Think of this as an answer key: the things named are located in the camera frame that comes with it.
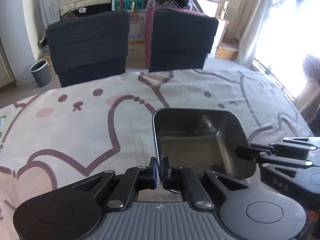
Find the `left dark blue chair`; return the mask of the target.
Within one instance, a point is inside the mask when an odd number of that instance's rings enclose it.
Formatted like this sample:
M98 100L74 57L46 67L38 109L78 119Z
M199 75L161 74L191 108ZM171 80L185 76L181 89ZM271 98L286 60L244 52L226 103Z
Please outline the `left dark blue chair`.
M51 24L47 40L62 87L125 73L130 15L125 10Z

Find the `grey waste bin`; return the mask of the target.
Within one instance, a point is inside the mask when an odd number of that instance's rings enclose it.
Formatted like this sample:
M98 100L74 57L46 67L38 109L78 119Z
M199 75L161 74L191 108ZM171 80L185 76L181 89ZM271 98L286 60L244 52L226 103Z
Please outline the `grey waste bin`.
M52 80L52 77L49 71L49 63L47 60L40 60L35 62L30 67L30 72L33 75L39 87L44 87L48 85Z

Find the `dark blue chair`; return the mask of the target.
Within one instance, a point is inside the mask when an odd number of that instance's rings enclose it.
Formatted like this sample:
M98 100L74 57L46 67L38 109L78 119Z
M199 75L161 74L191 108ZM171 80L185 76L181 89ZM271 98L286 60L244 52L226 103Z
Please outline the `dark blue chair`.
M155 10L149 71L202 69L211 52L218 26L217 18L204 14Z
M62 87L125 73L130 15L125 10L51 24L47 40Z

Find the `green snack packet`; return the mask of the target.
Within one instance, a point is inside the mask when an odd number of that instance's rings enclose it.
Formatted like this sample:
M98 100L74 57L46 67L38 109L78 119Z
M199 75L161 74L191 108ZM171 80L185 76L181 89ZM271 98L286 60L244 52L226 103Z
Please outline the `green snack packet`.
M0 117L0 138L3 137L4 123L5 123L6 117L7 117L6 115Z

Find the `beige window curtain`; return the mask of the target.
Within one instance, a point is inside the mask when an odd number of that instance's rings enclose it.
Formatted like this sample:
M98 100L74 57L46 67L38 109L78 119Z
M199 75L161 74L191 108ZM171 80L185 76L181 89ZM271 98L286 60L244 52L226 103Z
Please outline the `beige window curtain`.
M260 31L268 18L273 0L247 0L245 10L249 13L239 42L237 63L252 69L255 49Z

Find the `teal poizon box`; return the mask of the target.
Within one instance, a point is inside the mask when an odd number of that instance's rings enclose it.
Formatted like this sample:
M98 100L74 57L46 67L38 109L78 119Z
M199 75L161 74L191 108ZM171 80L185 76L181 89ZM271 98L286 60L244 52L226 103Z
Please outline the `teal poizon box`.
M146 9L147 5L148 0L112 0L112 11L142 11Z

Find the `right dark blue chair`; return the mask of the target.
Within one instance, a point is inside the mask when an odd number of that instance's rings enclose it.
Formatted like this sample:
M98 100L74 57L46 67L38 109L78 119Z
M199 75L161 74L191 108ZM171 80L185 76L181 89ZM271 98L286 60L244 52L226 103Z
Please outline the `right dark blue chair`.
M217 18L204 14L155 10L149 71L202 69L211 52L218 26Z

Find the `square stainless steel tray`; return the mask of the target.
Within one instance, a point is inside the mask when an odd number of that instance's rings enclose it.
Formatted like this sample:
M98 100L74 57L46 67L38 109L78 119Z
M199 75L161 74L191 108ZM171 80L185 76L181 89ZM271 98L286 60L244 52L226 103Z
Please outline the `square stainless steel tray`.
M236 156L236 148L247 147L249 142L231 112L162 108L153 114L152 127L160 180L164 157L171 166L191 168L200 176L211 170L244 180L256 171L254 163Z

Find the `cartoon print tablecloth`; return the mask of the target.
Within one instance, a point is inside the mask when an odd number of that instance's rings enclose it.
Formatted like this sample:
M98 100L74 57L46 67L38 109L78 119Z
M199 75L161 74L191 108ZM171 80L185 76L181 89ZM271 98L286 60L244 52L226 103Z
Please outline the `cartoon print tablecloth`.
M257 144L312 136L280 89L250 70L132 72L50 90L1 109L1 239L17 239L12 218L22 202L148 164L152 115L161 108L232 112Z

